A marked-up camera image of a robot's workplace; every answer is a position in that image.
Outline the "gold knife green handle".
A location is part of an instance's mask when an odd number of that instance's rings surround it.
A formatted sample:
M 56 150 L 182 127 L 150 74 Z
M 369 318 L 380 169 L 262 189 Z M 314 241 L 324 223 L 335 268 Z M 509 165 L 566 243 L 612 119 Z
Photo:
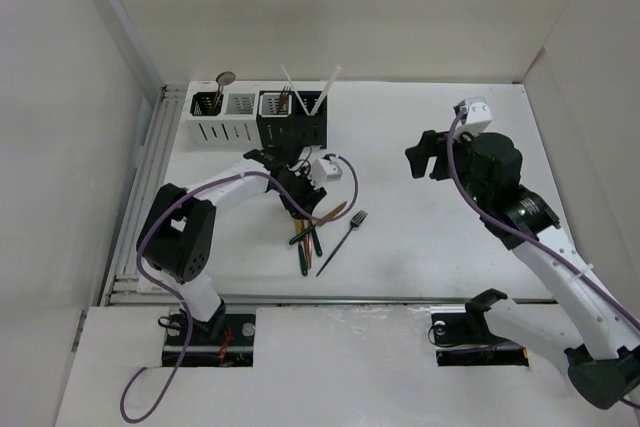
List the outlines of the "gold knife green handle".
M 305 229 L 304 221 L 301 219 L 296 219 L 295 229 L 296 229 L 296 234 L 301 234 Z M 307 277 L 309 273 L 309 266 L 308 266 L 307 244 L 304 237 L 302 237 L 300 240 L 297 241 L 297 248 L 298 248 L 301 274 L 303 277 Z
M 328 214 L 326 214 L 320 220 L 316 221 L 315 223 L 312 223 L 309 227 L 306 227 L 299 234 L 297 234 L 293 238 L 291 238 L 289 240 L 289 244 L 290 245 L 294 245 L 294 244 L 302 241 L 315 228 L 320 228 L 323 225 L 325 225 L 326 223 L 328 223 L 330 221 L 333 221 L 344 210 L 346 205 L 347 205 L 347 202 L 342 202 L 341 204 L 336 206 L 334 209 L 332 209 Z

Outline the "black fork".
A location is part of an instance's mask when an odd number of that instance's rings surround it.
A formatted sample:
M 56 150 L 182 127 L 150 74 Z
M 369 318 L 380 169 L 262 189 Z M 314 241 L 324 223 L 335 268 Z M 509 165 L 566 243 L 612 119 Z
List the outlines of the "black fork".
M 329 265 L 329 263 L 335 258 L 336 254 L 339 252 L 339 250 L 342 248 L 342 246 L 344 245 L 344 243 L 347 241 L 347 239 L 349 238 L 349 236 L 351 235 L 351 233 L 354 230 L 357 230 L 361 227 L 361 225 L 364 223 L 364 221 L 366 220 L 366 218 L 368 217 L 368 213 L 364 210 L 361 210 L 359 212 L 357 212 L 349 221 L 349 228 L 347 230 L 347 232 L 345 233 L 345 235 L 341 238 L 341 240 L 338 242 L 338 244 L 336 245 L 336 247 L 333 249 L 333 251 L 330 253 L 329 257 L 325 260 L 325 262 L 323 263 L 323 265 L 320 267 L 320 270 L 316 273 L 316 276 L 319 277 L 323 271 L 326 269 L 326 267 Z

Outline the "small copper fork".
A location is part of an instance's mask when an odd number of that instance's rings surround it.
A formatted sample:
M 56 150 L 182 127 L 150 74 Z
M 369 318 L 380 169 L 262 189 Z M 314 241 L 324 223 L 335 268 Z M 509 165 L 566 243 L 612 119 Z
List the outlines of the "small copper fork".
M 281 90 L 279 97 L 278 97 L 278 110 L 279 111 L 286 111 L 287 107 L 288 107 L 288 102 L 290 99 L 290 94 L 291 94 L 291 87 L 289 85 L 285 85 L 283 87 L 283 89 Z

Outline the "silver spoon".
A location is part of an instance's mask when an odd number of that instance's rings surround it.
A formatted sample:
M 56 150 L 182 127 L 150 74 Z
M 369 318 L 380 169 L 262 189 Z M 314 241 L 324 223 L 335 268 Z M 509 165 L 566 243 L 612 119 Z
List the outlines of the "silver spoon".
M 224 71 L 221 72 L 217 77 L 216 77 L 216 83 L 218 85 L 218 88 L 222 88 L 224 91 L 224 88 L 229 86 L 230 84 L 232 84 L 234 81 L 236 80 L 236 74 L 232 71 Z

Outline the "copper chopstick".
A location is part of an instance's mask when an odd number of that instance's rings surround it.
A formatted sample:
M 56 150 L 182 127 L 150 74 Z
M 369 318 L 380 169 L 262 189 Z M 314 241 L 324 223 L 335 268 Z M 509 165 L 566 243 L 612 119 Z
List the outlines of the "copper chopstick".
M 309 112 L 309 110 L 308 110 L 308 108 L 307 108 L 307 106 L 305 104 L 305 101 L 303 100 L 301 94 L 299 93 L 299 91 L 297 90 L 296 86 L 294 85 L 293 80 L 291 79 L 291 77 L 290 77 L 288 71 L 286 70 L 284 64 L 281 63 L 280 67 L 281 67 L 281 69 L 282 69 L 282 71 L 283 71 L 283 73 L 284 73 L 284 75 L 285 75 L 285 77 L 287 79 L 287 82 L 289 84 L 289 87 L 291 88 L 291 91 L 294 93 L 295 97 L 297 98 L 298 102 L 300 103 L 300 105 L 301 105 L 301 107 L 303 109 L 303 112 L 305 113 L 306 116 L 310 116 L 311 114 L 310 114 L 310 112 Z

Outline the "copper spoon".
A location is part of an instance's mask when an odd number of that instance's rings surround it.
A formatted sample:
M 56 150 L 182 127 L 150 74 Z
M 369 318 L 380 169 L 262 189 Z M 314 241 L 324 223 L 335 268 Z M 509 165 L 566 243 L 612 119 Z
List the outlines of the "copper spoon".
M 223 89 L 219 88 L 214 97 L 213 115 L 218 116 L 222 110 Z

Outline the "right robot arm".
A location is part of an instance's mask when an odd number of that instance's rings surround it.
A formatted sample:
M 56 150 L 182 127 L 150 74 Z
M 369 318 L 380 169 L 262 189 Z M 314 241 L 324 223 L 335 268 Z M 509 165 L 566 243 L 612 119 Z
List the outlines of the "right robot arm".
M 639 322 L 605 289 L 562 228 L 558 216 L 521 182 L 522 154 L 499 133 L 426 131 L 405 151 L 411 174 L 451 179 L 487 230 L 545 285 L 573 326 L 567 331 L 526 313 L 488 289 L 458 314 L 439 314 L 456 344 L 512 341 L 567 373 L 592 406 L 607 410 L 639 385 Z

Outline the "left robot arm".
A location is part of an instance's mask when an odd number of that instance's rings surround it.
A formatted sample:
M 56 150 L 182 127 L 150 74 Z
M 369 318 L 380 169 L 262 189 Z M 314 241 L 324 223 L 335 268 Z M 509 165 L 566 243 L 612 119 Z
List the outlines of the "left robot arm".
M 163 185 L 155 195 L 136 243 L 136 267 L 179 302 L 183 323 L 201 343 L 223 334 L 226 306 L 204 273 L 216 220 L 247 200 L 275 191 L 294 218 L 310 219 L 326 190 L 293 166 L 301 153 L 253 149 L 226 171 L 195 187 Z

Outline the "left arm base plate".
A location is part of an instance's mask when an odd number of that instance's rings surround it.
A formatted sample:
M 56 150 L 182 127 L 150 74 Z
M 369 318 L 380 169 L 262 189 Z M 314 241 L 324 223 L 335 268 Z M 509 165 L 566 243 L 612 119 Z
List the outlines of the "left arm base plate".
M 252 367 L 256 334 L 254 313 L 225 313 L 212 325 L 193 321 L 192 335 L 187 341 L 187 318 L 182 310 L 161 316 L 157 324 L 165 331 L 161 365 L 174 367 L 184 345 L 186 353 L 181 366 L 187 368 Z

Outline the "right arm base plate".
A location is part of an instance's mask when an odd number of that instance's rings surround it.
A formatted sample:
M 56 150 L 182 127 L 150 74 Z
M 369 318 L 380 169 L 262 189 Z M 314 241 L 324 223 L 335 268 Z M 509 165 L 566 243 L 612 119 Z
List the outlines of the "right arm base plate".
M 474 332 L 463 313 L 436 314 L 428 331 L 439 367 L 528 367 L 527 350 L 493 334 Z

